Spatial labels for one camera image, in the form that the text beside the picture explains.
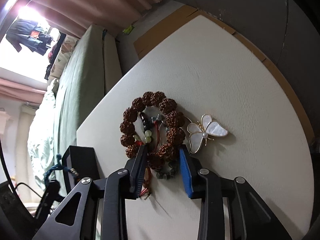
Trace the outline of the white table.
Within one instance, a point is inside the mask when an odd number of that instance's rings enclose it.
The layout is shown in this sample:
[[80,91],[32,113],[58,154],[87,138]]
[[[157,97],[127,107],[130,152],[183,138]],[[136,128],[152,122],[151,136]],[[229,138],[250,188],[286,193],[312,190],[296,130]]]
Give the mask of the white table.
[[266,66],[239,40],[197,16],[144,56],[77,131],[103,176],[122,168],[120,123],[145,92],[163,92],[185,116],[185,144],[203,167],[244,177],[293,239],[308,232],[313,169],[296,111]]

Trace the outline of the green covered bed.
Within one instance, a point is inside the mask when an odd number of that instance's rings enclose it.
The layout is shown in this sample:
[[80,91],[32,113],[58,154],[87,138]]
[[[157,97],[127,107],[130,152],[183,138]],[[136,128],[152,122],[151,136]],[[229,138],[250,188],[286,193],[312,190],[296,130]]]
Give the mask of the green covered bed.
[[77,42],[59,78],[54,114],[54,165],[77,145],[76,132],[121,79],[116,41],[107,29],[91,25]]

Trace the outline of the hanging dark clothes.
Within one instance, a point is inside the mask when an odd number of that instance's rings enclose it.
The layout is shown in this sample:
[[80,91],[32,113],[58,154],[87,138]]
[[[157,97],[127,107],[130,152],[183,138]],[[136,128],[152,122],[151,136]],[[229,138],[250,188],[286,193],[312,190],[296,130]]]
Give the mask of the hanging dark clothes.
[[19,53],[22,45],[31,52],[44,55],[50,48],[53,38],[44,32],[38,22],[18,18],[8,29],[5,38]]

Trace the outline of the floral pillow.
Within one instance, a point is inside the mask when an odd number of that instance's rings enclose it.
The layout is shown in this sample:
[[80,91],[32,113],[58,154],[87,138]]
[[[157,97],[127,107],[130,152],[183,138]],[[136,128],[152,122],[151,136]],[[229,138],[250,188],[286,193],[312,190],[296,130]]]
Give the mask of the floral pillow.
[[71,54],[78,42],[78,39],[72,36],[67,35],[62,42],[62,45],[59,49],[59,52],[53,62],[53,66],[51,68],[49,78],[57,78],[59,79],[62,75],[64,68],[66,67]]

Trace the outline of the light green blanket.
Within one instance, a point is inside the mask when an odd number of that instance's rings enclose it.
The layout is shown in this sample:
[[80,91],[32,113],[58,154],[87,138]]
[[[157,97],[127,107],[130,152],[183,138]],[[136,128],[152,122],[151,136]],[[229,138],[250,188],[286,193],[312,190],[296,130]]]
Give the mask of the light green blanket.
[[27,150],[35,183],[41,189],[45,188],[45,173],[54,165],[54,114],[58,88],[58,79],[53,79],[29,128]]

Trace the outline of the white shell butterfly brooch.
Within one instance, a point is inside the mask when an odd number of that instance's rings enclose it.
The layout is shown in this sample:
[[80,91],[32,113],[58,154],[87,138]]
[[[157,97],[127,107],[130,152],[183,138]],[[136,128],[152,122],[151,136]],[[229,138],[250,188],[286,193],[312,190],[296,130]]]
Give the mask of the white shell butterfly brooch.
[[188,141],[191,154],[199,152],[202,145],[206,145],[208,140],[214,141],[214,138],[228,135],[228,130],[209,114],[204,114],[197,123],[189,124],[187,130],[190,133]]

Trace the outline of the flattened brown cardboard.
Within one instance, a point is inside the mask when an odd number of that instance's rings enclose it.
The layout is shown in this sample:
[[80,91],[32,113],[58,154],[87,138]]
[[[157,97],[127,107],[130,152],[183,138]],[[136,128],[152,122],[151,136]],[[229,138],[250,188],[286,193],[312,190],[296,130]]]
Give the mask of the flattened brown cardboard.
[[184,26],[198,16],[207,18],[208,20],[214,22],[220,28],[228,32],[230,35],[234,36],[248,50],[250,50],[255,55],[255,57],[257,57],[259,61],[268,69],[268,71],[279,83],[280,87],[291,102],[291,105],[293,106],[296,115],[300,120],[306,139],[308,143],[311,143],[315,139],[315,133],[313,131],[313,127],[308,118],[308,115],[297,94],[295,93],[287,79],[284,77],[284,75],[280,72],[278,67],[256,45],[245,38],[242,34],[240,34],[229,25],[225,24],[221,20],[210,15],[209,13],[204,12],[203,10],[196,9],[189,5],[184,5],[175,10],[169,16],[165,17],[160,22],[158,22],[133,43],[138,58],[142,59],[145,55],[152,51],[153,48],[159,45],[180,27]]

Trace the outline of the pink curtain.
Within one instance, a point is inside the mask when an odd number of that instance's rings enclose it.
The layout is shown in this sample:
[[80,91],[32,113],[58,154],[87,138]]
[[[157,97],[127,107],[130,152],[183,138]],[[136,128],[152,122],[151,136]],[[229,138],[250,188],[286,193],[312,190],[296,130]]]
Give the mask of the pink curtain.
[[50,26],[64,34],[80,38],[93,24],[113,35],[139,20],[143,13],[162,0],[31,0]]

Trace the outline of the green yellow floor item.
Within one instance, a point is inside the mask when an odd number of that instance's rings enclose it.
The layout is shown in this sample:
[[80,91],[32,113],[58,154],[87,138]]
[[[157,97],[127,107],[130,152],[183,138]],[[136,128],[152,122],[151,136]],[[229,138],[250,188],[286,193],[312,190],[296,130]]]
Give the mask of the green yellow floor item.
[[133,26],[133,25],[130,25],[130,26],[128,26],[127,28],[125,28],[125,29],[123,30],[123,33],[124,33],[125,35],[129,35],[129,34],[133,31],[133,29],[134,29],[134,26]]

